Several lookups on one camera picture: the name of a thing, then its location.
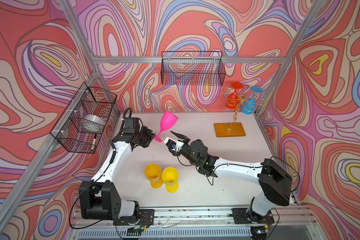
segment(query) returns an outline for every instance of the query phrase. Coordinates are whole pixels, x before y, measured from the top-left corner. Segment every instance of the black mounting plate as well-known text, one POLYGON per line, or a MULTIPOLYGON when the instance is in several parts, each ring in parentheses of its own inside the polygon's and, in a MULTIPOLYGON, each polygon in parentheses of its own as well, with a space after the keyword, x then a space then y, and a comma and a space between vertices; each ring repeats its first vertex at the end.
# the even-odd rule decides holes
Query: black mounting plate
MULTIPOLYGON (((146 217, 140 216, 136 225, 149 225, 154 224, 155 210, 154 209, 140 209, 140 214, 147 216, 151 221, 149 223, 146 217)), ((130 225, 127 220, 118 218, 116 221, 113 221, 114 226, 133 226, 130 225)))
POLYGON ((271 210, 268 211, 267 215, 264 217, 254 217, 250 216, 246 213, 247 208, 239 208, 239 209, 232 209, 232 214, 236 217, 233 219, 235 220, 235 224, 249 224, 249 223, 265 223, 267 225, 270 225, 274 223, 273 215, 271 213, 271 210))

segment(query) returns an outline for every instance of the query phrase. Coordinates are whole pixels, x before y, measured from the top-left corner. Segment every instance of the black wire basket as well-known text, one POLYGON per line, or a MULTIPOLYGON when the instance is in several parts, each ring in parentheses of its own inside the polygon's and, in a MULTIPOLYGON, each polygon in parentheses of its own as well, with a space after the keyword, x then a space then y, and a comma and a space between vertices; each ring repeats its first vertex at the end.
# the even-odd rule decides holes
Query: black wire basket
POLYGON ((116 98, 106 89, 87 86, 67 121, 52 136, 68 152, 95 153, 116 98))
POLYGON ((163 85, 223 85, 225 68, 221 51, 161 52, 163 85))

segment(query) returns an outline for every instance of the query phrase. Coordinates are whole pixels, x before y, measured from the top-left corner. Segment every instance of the wall-mounted basket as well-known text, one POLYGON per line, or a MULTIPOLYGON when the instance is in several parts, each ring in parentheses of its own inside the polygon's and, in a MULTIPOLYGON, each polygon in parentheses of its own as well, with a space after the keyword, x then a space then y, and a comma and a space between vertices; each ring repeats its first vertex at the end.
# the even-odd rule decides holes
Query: wall-mounted basket
POLYGON ((95 153, 116 98, 106 89, 87 86, 67 121, 52 136, 68 152, 95 153))
POLYGON ((161 83, 222 86, 225 78, 222 55, 221 51, 163 51, 161 83))

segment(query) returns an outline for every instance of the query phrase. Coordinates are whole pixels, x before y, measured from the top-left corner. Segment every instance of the metal mesh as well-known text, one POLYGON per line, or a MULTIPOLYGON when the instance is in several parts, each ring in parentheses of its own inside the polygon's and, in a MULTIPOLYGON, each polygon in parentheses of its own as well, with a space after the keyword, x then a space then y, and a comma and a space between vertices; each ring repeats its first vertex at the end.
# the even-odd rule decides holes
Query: metal mesh
POLYGON ((79 103, 56 135, 58 142, 68 152, 95 153, 116 103, 116 97, 116 94, 106 89, 87 87, 79 103), (85 119, 89 114, 101 118, 104 124, 85 119))
POLYGON ((163 85, 223 85, 225 68, 219 51, 162 52, 163 85))

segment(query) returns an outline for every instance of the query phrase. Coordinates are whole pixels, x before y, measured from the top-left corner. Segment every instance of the pink wine glass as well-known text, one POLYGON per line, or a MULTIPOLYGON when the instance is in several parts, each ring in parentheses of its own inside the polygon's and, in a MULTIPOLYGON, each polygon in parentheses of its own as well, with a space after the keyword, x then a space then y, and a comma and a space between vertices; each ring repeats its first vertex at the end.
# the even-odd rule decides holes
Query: pink wine glass
POLYGON ((176 117, 173 113, 165 111, 165 113, 160 121, 160 132, 158 133, 157 136, 154 137, 154 139, 158 142, 163 142, 161 140, 161 138, 159 138, 160 134, 163 131, 166 131, 166 130, 170 129, 171 127, 173 127, 173 125, 177 122, 177 119, 179 119, 179 118, 176 117))

